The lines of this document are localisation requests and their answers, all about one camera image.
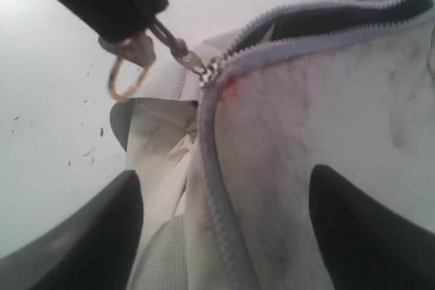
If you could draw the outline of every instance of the white surface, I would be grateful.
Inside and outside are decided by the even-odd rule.
[[[196,43],[295,0],[170,1],[160,18]],[[161,46],[158,54],[168,57]],[[109,127],[112,62],[97,36],[55,0],[0,0],[0,257],[65,219],[123,170],[125,154]]]

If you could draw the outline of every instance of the gold ring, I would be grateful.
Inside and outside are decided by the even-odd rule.
[[[150,69],[149,67],[144,67],[139,77],[136,79],[136,81],[133,84],[131,84],[128,87],[127,91],[119,94],[118,92],[116,92],[115,84],[116,84],[116,78],[118,77],[123,62],[124,59],[121,58],[120,56],[117,56],[114,66],[112,67],[109,75],[109,93],[110,96],[115,100],[117,100],[118,102],[125,102],[129,100],[134,93],[136,93],[136,91],[139,89],[139,86],[147,76],[148,70]]]

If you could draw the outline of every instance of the zipper teeth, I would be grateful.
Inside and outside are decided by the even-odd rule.
[[[291,4],[291,5],[284,5],[276,7],[275,9],[269,10],[267,12],[264,12],[263,14],[260,14],[257,18],[254,18],[250,23],[248,23],[243,30],[236,36],[236,39],[233,41],[233,43],[224,51],[222,54],[223,61],[221,62],[221,65],[224,65],[227,61],[229,61],[232,57],[236,56],[238,53],[243,52],[244,50],[252,49],[253,47],[259,46],[259,45],[253,45],[251,47],[245,48],[239,52],[236,52],[232,54],[232,52],[235,51],[235,49],[240,45],[240,43],[256,28],[263,25],[264,23],[268,22],[271,19],[271,16],[278,16],[281,14],[286,14],[293,10],[309,10],[312,8],[315,8],[317,10],[325,9],[325,8],[334,8],[334,7],[341,7],[341,6],[354,6],[358,8],[367,8],[367,9],[375,9],[375,10],[385,10],[389,7],[394,7],[406,0],[389,0],[389,1],[380,1],[380,2],[370,2],[370,1],[339,1],[339,2],[333,2],[333,1],[318,1],[318,2],[304,2],[299,4]],[[333,35],[337,33],[343,33],[346,31],[352,31],[356,29],[364,28],[365,26],[385,26],[388,25],[388,23],[380,23],[380,24],[367,24],[367,25],[360,25],[353,28],[343,29],[339,31],[335,31],[332,33],[326,33],[322,35],[314,35],[309,37],[298,37],[298,38],[288,38],[288,39],[282,39],[277,41],[270,41],[267,43],[262,44],[268,44],[268,43],[278,43],[278,42],[288,42],[292,39],[302,39],[302,38],[310,38],[310,37],[319,37],[319,36],[327,36],[327,35]]]

